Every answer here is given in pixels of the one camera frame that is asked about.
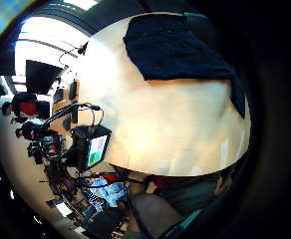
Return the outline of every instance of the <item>person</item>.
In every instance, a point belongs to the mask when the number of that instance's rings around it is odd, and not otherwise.
[[[50,103],[38,101],[35,94],[23,92],[14,96],[12,102],[5,102],[2,106],[2,114],[7,117],[15,114],[13,121],[23,123],[34,118],[45,120],[50,116]]]
[[[18,138],[24,136],[24,138],[28,140],[38,140],[53,133],[56,132],[48,128],[41,130],[41,124],[32,121],[24,122],[22,127],[16,128],[15,130],[15,134]]]
[[[150,176],[132,171],[129,179],[146,181]],[[146,193],[142,184],[130,183],[129,223],[123,239],[167,238],[179,233],[229,187],[230,180],[215,172],[197,177],[160,176],[155,181],[159,181],[156,194]]]

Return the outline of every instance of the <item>red object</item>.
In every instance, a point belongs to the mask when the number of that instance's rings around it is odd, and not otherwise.
[[[152,181],[157,189],[162,189],[162,176],[154,175]]]
[[[107,181],[107,183],[112,183],[116,181],[115,175],[103,175],[103,178]]]
[[[34,102],[21,103],[19,105],[19,111],[28,115],[28,116],[32,116],[32,115],[37,114],[37,109],[36,109],[36,105]]]

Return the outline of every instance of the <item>black equipment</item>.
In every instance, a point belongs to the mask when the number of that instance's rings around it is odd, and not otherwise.
[[[80,172],[86,171],[103,161],[112,132],[100,124],[104,111],[98,106],[90,103],[72,103],[65,106],[46,119],[40,131],[46,130],[50,122],[57,118],[84,110],[92,111],[93,122],[91,125],[79,125],[69,128],[73,139],[73,144],[69,149],[64,148],[62,136],[55,133],[41,138],[38,142],[31,142],[28,147],[28,155],[35,155],[36,152],[49,161],[55,162],[61,162],[62,159],[65,159],[63,162],[65,166],[75,166]],[[97,124],[95,124],[94,111],[102,111],[102,117]]]

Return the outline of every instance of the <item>ceiling light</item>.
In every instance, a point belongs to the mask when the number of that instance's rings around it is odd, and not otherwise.
[[[13,200],[14,200],[14,198],[15,198],[15,197],[14,197],[14,192],[13,192],[13,190],[10,190],[10,198],[13,199]]]
[[[65,3],[69,3],[69,4],[73,4],[77,7],[80,7],[81,9],[84,10],[89,10],[90,8],[92,8],[93,6],[95,6],[96,4],[98,4],[97,1],[94,0],[64,0]]]
[[[36,221],[38,224],[41,224],[41,225],[42,225],[42,222],[41,222],[40,220],[38,220],[38,219],[36,218],[36,216],[34,216],[34,219],[35,219],[35,221]]]

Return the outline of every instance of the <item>beige surface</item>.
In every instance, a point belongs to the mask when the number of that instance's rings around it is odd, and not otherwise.
[[[72,102],[75,102],[78,100],[78,93],[79,93],[79,87],[80,87],[80,84],[79,84],[79,81],[77,81],[77,92],[76,92],[76,97],[73,99],[73,100],[69,100],[69,87],[70,87],[70,84],[64,84],[65,87],[64,87],[64,94],[63,94],[63,101],[60,101],[59,103],[55,103],[53,104],[52,106],[52,115],[60,108],[62,107],[65,107],[65,106],[68,106],[69,104],[71,104]],[[54,121],[52,121],[50,123],[50,129],[54,130],[54,131],[57,131],[61,134],[64,134],[64,135],[70,135],[70,133],[68,131],[66,131],[64,128],[63,128],[63,120],[70,116],[70,114],[68,115],[65,115],[61,118],[58,118]],[[71,128],[75,127],[77,124],[76,123],[72,123],[71,122]]]
[[[105,160],[152,174],[200,175],[235,162],[247,149],[250,116],[242,119],[224,81],[145,81],[127,56],[132,18],[94,35],[79,59],[79,102],[105,110],[113,131]],[[89,112],[80,123],[91,122]]]

